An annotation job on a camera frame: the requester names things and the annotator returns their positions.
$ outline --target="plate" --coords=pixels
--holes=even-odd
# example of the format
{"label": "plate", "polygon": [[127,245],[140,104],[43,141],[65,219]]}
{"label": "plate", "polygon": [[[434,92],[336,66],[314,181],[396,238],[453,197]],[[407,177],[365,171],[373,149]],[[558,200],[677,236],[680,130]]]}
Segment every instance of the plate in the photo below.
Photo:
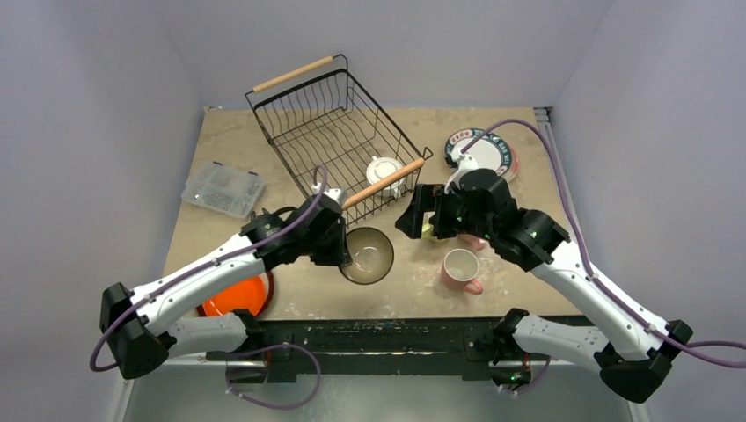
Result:
{"label": "plate", "polygon": [[[461,129],[448,138],[445,143],[444,155],[446,164],[453,170],[458,169],[456,162],[457,154],[474,138],[484,133],[482,129]],[[492,169],[498,176],[502,176],[508,182],[518,173],[518,159],[516,152],[510,148],[498,135],[489,133],[477,141],[471,148],[469,154],[477,161],[480,169]]]}
{"label": "plate", "polygon": [[197,308],[197,313],[202,317],[221,317],[235,309],[248,309],[258,317],[272,301],[273,294],[274,277],[266,273],[226,288],[206,300]]}

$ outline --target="pink mug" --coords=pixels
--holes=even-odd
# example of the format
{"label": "pink mug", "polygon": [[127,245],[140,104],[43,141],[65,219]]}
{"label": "pink mug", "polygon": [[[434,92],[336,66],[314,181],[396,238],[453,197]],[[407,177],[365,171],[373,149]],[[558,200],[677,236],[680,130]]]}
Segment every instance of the pink mug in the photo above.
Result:
{"label": "pink mug", "polygon": [[466,249],[454,249],[443,260],[441,281],[447,288],[481,295],[484,292],[482,283],[474,279],[478,271],[479,260],[476,255]]}
{"label": "pink mug", "polygon": [[479,237],[476,237],[476,236],[458,235],[458,238],[470,244],[472,246],[472,249],[474,249],[475,251],[481,251],[485,249],[487,246],[487,240],[480,239]]}

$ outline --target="clear plastic box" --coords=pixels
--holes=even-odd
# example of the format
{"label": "clear plastic box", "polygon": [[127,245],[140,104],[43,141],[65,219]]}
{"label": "clear plastic box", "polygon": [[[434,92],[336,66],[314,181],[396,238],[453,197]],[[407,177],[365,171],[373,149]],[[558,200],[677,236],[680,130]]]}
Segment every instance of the clear plastic box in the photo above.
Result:
{"label": "clear plastic box", "polygon": [[264,185],[264,180],[254,172],[237,170],[218,162],[205,163],[186,181],[181,199],[246,219],[264,192]]}

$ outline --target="dish rack handle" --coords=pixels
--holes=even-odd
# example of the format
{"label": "dish rack handle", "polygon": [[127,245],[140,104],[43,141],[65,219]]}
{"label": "dish rack handle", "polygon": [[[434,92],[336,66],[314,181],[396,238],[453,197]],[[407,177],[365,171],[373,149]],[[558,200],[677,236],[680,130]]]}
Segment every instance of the dish rack handle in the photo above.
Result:
{"label": "dish rack handle", "polygon": [[423,165],[425,165],[425,158],[424,157],[417,158],[416,160],[404,166],[404,168],[393,172],[392,174],[386,176],[385,178],[378,180],[373,185],[370,185],[366,187],[365,189],[361,190],[360,192],[349,197],[349,199],[347,199],[345,201],[345,204],[342,206],[342,210],[345,211],[350,207],[354,207],[360,202],[373,196],[375,193],[381,192],[388,185],[391,185],[397,180],[401,178],[405,178],[409,176],[410,174],[414,173],[415,171],[419,170],[420,168],[422,168]]}
{"label": "dish rack handle", "polygon": [[286,73],[285,75],[280,75],[278,77],[272,78],[268,81],[266,81],[263,84],[258,84],[253,87],[254,92],[262,92],[264,90],[268,90],[269,88],[272,88],[275,85],[282,84],[283,82],[288,82],[290,79],[294,77],[301,76],[304,73],[310,72],[314,69],[318,69],[322,66],[325,66],[326,64],[331,63],[336,56],[328,55],[327,57],[324,57],[323,59],[318,59],[313,63],[308,63],[305,66],[302,66],[298,69],[291,70],[290,72]]}

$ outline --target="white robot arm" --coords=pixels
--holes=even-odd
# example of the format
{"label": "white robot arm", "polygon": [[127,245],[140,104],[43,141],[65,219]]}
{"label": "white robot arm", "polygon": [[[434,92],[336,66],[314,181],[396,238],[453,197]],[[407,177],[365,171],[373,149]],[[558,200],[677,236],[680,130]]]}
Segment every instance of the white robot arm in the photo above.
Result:
{"label": "white robot arm", "polygon": [[433,213],[429,219],[433,236],[464,233],[487,240],[503,259],[559,291],[594,325],[557,324],[512,309],[497,327],[506,339],[501,346],[505,354],[518,350],[573,362],[600,374],[622,397],[642,403],[661,385],[679,351],[619,303],[635,309],[663,336],[682,344],[691,338],[688,325],[667,322],[644,309],[594,266],[595,274],[588,274],[567,232],[541,211],[518,208],[507,182],[492,170],[466,171],[450,186],[417,185],[412,203],[396,222],[397,229],[419,238],[426,212]]}
{"label": "white robot arm", "polygon": [[[312,191],[319,194],[320,189],[317,184]],[[226,243],[162,279],[131,290],[121,283],[107,288],[101,303],[100,329],[122,376],[133,379],[146,375],[165,360],[183,354],[250,347],[245,342],[260,329],[248,311],[182,317],[241,280],[295,262],[303,255],[319,266],[348,264],[341,209],[346,194],[330,189],[321,195],[318,201],[309,198],[300,208],[285,207],[256,216]],[[286,228],[290,228],[286,235],[273,238]],[[106,369],[96,366],[95,354],[91,369]]]}

